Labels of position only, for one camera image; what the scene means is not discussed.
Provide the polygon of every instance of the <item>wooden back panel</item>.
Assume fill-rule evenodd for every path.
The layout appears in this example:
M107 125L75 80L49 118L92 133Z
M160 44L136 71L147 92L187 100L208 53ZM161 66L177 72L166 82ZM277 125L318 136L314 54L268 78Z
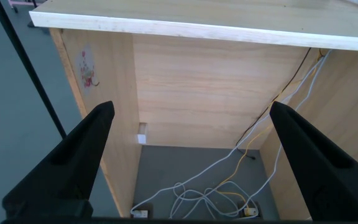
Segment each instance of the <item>wooden back panel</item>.
M139 116L148 126L148 144L233 148L288 83L307 51L303 47L134 35ZM317 53L310 55L305 67ZM299 85L305 73L300 72L290 89ZM259 126L255 134L267 125ZM258 139L252 148L258 149L264 139Z

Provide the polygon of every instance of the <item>wooden panel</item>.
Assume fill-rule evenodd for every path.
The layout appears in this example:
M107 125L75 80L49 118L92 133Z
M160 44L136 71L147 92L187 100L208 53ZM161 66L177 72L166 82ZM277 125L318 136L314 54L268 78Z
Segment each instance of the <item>wooden panel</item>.
M147 144L233 148L291 79L308 49L135 35L134 50ZM305 65L314 62L317 51L310 55ZM288 89L298 86L305 73L301 70ZM262 137L252 147L263 142Z
M36 26L358 50L344 0L49 0Z
M307 95L306 81L289 105L296 107ZM336 50L327 59L314 90L298 112L358 161L358 52ZM260 153L268 175L279 147L272 131ZM310 215L295 177L282 152L270 186L281 219L304 220Z
M116 115L104 149L101 168L120 216L128 217L140 158L132 36L112 32L64 30L62 42L59 35L57 30L52 30L81 114L84 113L81 105L88 112L99 103L109 100L114 103ZM85 92L83 88L78 88L77 83L82 85L82 82L72 65L76 66L76 57L87 45L93 54L99 85L92 86Z

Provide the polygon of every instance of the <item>white plug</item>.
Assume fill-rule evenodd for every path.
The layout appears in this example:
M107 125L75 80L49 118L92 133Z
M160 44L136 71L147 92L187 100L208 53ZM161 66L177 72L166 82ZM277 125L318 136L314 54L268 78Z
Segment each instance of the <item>white plug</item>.
M257 212L256 208L245 208L244 215L246 217L256 216L256 215L258 215L258 212Z

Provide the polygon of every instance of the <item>white cable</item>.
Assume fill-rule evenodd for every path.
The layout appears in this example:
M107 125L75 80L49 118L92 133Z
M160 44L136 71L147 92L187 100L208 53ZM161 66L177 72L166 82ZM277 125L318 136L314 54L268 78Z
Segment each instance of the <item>white cable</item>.
M332 50L329 50L329 52L324 56L323 61L321 62L321 66L318 68L318 70L317 70L317 72L316 72L316 75L314 76L313 81L312 81L311 84L310 84L308 95L307 95L307 96L305 97L305 99L303 99L303 101L296 107L295 111L309 98L310 93L311 93L311 90L313 89L314 82L316 81L316 78L317 78L317 76L319 75L321 68L323 67L324 63L326 62L326 60L327 60L327 58L328 58L328 56L329 56L329 54L330 54L331 52L332 52ZM247 203L243 206L243 209L246 207L246 205L248 204L249 200L250 200L253 196L257 195L257 194L266 186L266 184L272 179L272 177L273 177L274 174L276 173L276 170L277 170L277 161L278 161L278 157L280 156L280 152L281 152L282 147L283 147L283 146L280 144L280 147L278 148L276 160L275 160L275 162L274 162L274 170L273 170L272 174L271 174L270 177L266 180L266 182L264 183L264 185L261 186L261 188L260 188L258 191L256 191L254 194L252 194L252 195L249 197Z
M320 70L321 70L321 67L324 65L325 60L326 60L326 58L328 57L328 55L329 55L330 53L331 53L331 51L329 51L329 52L327 53L327 55L324 57L323 60L319 60L318 63L316 63L316 65L314 65L314 66L311 68L311 70L308 72L308 74L306 75L306 77L305 77L305 78L302 80L302 82L299 84L298 88L297 88L291 95L287 96L283 101L287 100L289 97L293 96L295 93L298 92L298 90L300 89L300 87L302 86L302 84L305 82L305 80L308 78L308 76L310 75L310 73L311 73L311 72L320 64L320 62L322 61L322 62L321 62L321 65L320 65L320 67L318 68L318 71L316 72L316 75L314 76L313 81L312 81L312 83L311 83L311 85L310 85L310 89L309 89L309 92L308 92L308 96L298 105L297 109L303 104L303 102L305 102L305 101L307 100L307 98L309 97L309 95L310 95L310 93L311 93L311 89L313 88L314 81L316 80L316 77L318 76L318 74L319 74L319 72L320 72ZM200 172L199 174L193 176L192 178L186 180L186 181L183 182L183 183L176 183L173 187L167 187L167 188L164 188L164 189L160 189L157 193L155 193L155 194L154 194L153 196L151 196L150 198L148 198L148 199L144 200L143 202L141 202L141 203L137 204L136 206L134 206L134 207L131 209L131 214L133 214L133 211L134 211L135 208L137 208L138 206L142 205L142 204L145 203L145 202L148 202L149 200L152 200L152 199L153 199L155 196L157 196L160 192L163 192L163 191L165 191L165 190L173 190L173 191L174 191L174 194L177 196L177 199L175 200L175 202L174 202L174 204L173 204L173 207L172 207L172 209L171 209L170 218L172 218L172 216L174 216L174 214L177 212L177 210L179 209L180 205L182 204L182 202L183 202L184 200L192 200L192 201L193 201L193 200L197 200L196 204L195 204L195 205L193 206L193 208L185 215L184 218L186 218L188 215L190 215L190 213L195 209L195 207L196 207L202 200L205 201L206 205L207 205L207 204L210 205L215 211L217 211L217 212L220 213L221 215L225 215L225 216L229 216L229 217L233 217L234 215L238 215L238 212L240 212L241 210L243 210L243 209L247 206L247 204L249 203L249 201L250 201L250 200L252 201L252 197L255 196L255 195L257 195L257 194L267 185L267 183L270 181L270 179L273 177L273 175L274 175L274 173L275 173L275 171L276 171L276 168L277 168L277 161L278 161L278 157L279 157L279 155L280 155L280 151L281 151L281 148L282 148L281 146L280 146L280 148L279 148L279 150L278 150L278 153L277 153L277 157L276 157L276 161L275 161L275 167L274 167L274 171L273 171L272 175L267 179L267 181L264 183L264 185L261 186L261 188L260 188L258 191L256 191L256 193L252 194L252 195L248 198L246 204L245 204L242 208L240 208L240 209L238 209L238 210L236 210L236 211L234 211L234 212L229 212L229 213L223 213L223 212L221 212L220 210L218 210L218 209L214 206L213 202L210 201L210 199L207 197L207 196L210 195L211 193L217 192L216 190L217 190L219 187L221 187L222 185L226 184L226 183L232 183L232 184L236 185L241 191L243 191L243 190L242 190L237 184L235 184L234 182L231 182L231 181L225 182L225 183L223 183L222 185L217 186L215 189L212 189L212 190L211 190L210 192L208 192L208 193L206 193L206 191L207 191L207 189L206 189L203 194L202 194L201 192L198 192L198 191L195 191L195 190L185 190L181 195L178 196L178 195L176 194L176 192L175 192L175 188L180 187L180 186L183 186L183 188L185 189L184 185L185 185L186 183L188 183L189 181L191 181L191 180L193 180L193 179L199 177L200 175L204 174L207 170L209 170L210 168L212 168L212 167L215 166L216 164L222 162L223 160L225 160L225 159L227 159L229 156L231 156L231 154L254 132L255 128L256 128L261 122L263 122L265 119L267 119L267 117L269 117L269 115L267 115L267 116L265 116L263 119L259 120L259 121L254 125L254 127L251 129L251 132L250 132L242 141L240 141L239 144L237 144L237 145L235 146L235 148L232 149L232 150L230 151L230 153L229 153L226 157L223 157L222 159L220 159L220 160L216 161L215 163L211 164L211 165L210 165L209 167L207 167L205 170L203 170L203 171ZM187 192L194 192L194 193L196 193L196 194L201 195L201 197L198 197L198 198L185 198L184 196L186 195ZM176 208L175 211L173 212L173 208L174 208L174 206L176 205L176 202L177 202L179 199L181 200L181 202L178 204L177 208ZM211 212L211 210L209 209L208 206L207 206L207 208L208 208L210 214L211 214L211 215L213 216L213 218L214 218L214 215L213 215L213 213Z

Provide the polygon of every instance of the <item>yellow cable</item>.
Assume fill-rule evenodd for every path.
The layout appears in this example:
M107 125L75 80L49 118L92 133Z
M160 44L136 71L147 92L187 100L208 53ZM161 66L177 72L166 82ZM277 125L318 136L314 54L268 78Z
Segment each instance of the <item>yellow cable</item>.
M244 204L247 202L246 199L241 194L234 193L234 192L220 192L218 190L217 190L217 192L219 192L221 194L236 195L236 196L240 197L244 201Z
M261 131L258 135L256 135L247 145L247 149L246 149L246 152L244 153L244 155L241 157L241 159L239 160L238 164L237 164L237 167L236 167L236 170L234 171L234 173L228 177L226 180L224 180L223 182L221 182L219 185L222 185L223 183L225 183L226 181L228 181L230 178L232 178L238 171L239 169L239 166L240 166L240 163L241 161L243 160L243 158L245 158L245 156L247 155L247 152L248 152L248 148L249 146L251 145L251 143L257 139L261 134L263 134L264 132L266 132L269 128L271 128L273 125L270 125L268 126L266 129L264 129L263 131ZM241 199L244 201L244 203L247 203L246 199L241 195L241 194L238 194L238 193L234 193L234 192L220 192L217 190L217 192L219 193L222 193L222 194L228 194L228 195L237 195L239 197L241 197Z
M318 61L321 59L321 57L323 57L323 55L321 55L320 51L319 51L318 54L319 54L319 55L318 55L318 57L317 57L317 59L316 59L316 62L318 62ZM315 75L316 71L317 71L317 67L314 68L314 71L313 71L313 73L311 74L312 77ZM283 92L284 92L284 90L277 96L277 99L279 99L279 97L281 96L281 94L282 94ZM271 106L273 105L273 103L274 103L274 101L269 104L268 108L271 107ZM234 171L234 173L233 173L230 177L228 177L226 180L222 181L219 185L222 185L223 183L227 182L230 178L232 178L232 177L235 176L235 174L237 173L237 171L238 171L238 169L239 169L239 166L240 166L241 161L242 161L242 160L245 158L245 156L247 155L248 148L249 148L249 146L251 145L251 143L252 143L255 139L257 139L261 134L263 134L263 133L266 132L269 128L271 128L272 126L273 126L273 125L268 126L266 129L264 129L263 131L261 131L258 135L256 135L256 136L248 143L247 148L246 148L246 152L244 153L244 155L240 158L239 162L237 163L237 167L236 167L236 170ZM247 202L246 199L245 199L241 194L238 194L238 193L235 193L235 192L220 192L220 191L218 191L218 190L217 190L217 192L219 192L219 193L221 193L221 194L227 194L227 195L236 195L236 196L239 196L239 197L244 201L244 203Z
M223 183L225 183L226 181L228 181L230 178L232 178L232 177L237 173L237 171L238 171L238 169L239 169L239 166L240 166L240 163L241 163L241 161L243 160L243 158L245 158L245 156L247 155L248 148L249 148L249 146L251 145L251 143L252 143L255 139L257 139L261 134L263 134L263 133L266 132L269 128L271 128L272 126L273 126L272 124L269 125L266 129L264 129L263 131L261 131L258 135L256 135L256 136L248 143L247 148L246 148L246 152L244 153L244 155L241 157L241 159L240 159L239 162L237 163L236 170L234 171L234 173L233 173L230 177L228 177L226 180L222 181L222 182L220 183L220 185L222 185Z

